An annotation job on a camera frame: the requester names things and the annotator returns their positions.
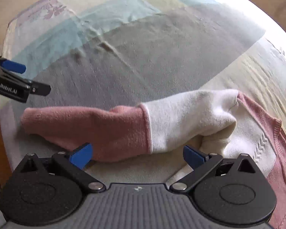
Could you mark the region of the pink and white knit sweater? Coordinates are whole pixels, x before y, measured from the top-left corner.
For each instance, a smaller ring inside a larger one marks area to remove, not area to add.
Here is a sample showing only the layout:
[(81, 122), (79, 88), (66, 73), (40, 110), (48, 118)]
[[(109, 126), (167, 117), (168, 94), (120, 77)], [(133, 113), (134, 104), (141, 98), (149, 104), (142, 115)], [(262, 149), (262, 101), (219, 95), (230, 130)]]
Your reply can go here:
[(195, 90), (105, 111), (81, 106), (27, 108), (27, 134), (68, 151), (90, 143), (90, 159), (116, 162), (169, 152), (202, 137), (200, 150), (249, 154), (277, 197), (270, 224), (286, 228), (286, 134), (279, 119), (238, 90)]

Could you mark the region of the pastel patchwork bed sheet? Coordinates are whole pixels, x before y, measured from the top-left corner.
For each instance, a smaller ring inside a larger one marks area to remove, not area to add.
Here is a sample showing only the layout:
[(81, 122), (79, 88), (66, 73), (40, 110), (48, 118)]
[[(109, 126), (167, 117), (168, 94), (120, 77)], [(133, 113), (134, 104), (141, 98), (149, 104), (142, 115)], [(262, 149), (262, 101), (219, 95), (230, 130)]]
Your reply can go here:
[(286, 133), (286, 32), (249, 0), (40, 0), (7, 26), (2, 55), (51, 86), (0, 97), (11, 168), (57, 148), (22, 130), (29, 107), (135, 106), (191, 90), (240, 90)]

